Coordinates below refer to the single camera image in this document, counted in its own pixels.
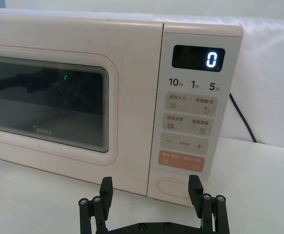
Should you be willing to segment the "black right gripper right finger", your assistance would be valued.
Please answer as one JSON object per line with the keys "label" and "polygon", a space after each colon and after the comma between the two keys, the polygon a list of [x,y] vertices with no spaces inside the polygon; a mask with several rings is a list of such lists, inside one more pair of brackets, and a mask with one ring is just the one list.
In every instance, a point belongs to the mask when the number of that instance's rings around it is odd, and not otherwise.
{"label": "black right gripper right finger", "polygon": [[194,228],[192,234],[229,234],[226,198],[223,195],[212,197],[204,193],[199,176],[190,175],[188,193],[197,217],[201,221],[200,228]]}

